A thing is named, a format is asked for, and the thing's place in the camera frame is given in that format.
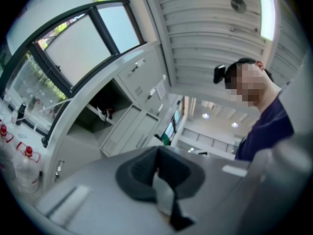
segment black bottle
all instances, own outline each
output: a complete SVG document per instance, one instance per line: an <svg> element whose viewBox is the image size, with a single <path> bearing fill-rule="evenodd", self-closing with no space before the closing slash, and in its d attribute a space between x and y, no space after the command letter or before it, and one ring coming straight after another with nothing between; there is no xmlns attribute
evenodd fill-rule
<svg viewBox="0 0 313 235"><path fill-rule="evenodd" d="M20 119L24 117L25 109L26 109L26 103L24 102L21 104L21 106L19 108L18 118L16 120L16 125L21 125L22 120L20 120Z"/></svg>

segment neck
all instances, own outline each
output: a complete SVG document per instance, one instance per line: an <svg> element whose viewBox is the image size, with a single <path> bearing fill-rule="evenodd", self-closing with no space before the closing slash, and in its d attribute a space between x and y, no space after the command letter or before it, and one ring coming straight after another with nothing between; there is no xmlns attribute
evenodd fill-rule
<svg viewBox="0 0 313 235"><path fill-rule="evenodd" d="M268 84L263 94L261 95L261 100L254 105L261 114L275 100L280 90L281 88L278 87L276 84L272 82Z"/></svg>

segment red bottle cap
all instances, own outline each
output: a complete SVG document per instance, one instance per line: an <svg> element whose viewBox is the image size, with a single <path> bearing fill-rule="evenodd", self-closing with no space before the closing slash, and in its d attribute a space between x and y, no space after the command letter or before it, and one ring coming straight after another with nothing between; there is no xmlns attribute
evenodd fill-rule
<svg viewBox="0 0 313 235"><path fill-rule="evenodd" d="M30 146L27 146L27 147L26 147L25 155L28 156L28 157L31 157L31 156L33 155L33 149L32 149L32 147L30 147Z"/></svg>
<svg viewBox="0 0 313 235"><path fill-rule="evenodd" d="M1 134L5 134L6 133L6 125L2 124L1 125Z"/></svg>

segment t-shirt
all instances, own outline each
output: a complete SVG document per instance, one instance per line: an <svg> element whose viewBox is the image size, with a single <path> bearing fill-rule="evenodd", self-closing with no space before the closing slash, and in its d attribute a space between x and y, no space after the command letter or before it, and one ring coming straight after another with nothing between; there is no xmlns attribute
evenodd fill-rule
<svg viewBox="0 0 313 235"><path fill-rule="evenodd" d="M291 122L277 96L263 111L247 138L241 142L235 159L252 161L259 150L271 148L292 134Z"/></svg>

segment ear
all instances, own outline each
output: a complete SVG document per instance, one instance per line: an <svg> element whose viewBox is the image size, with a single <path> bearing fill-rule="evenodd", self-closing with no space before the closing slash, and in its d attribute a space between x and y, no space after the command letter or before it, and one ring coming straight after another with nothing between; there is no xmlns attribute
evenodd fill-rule
<svg viewBox="0 0 313 235"><path fill-rule="evenodd" d="M261 61L256 61L256 65L260 68L260 70L264 70L264 64Z"/></svg>

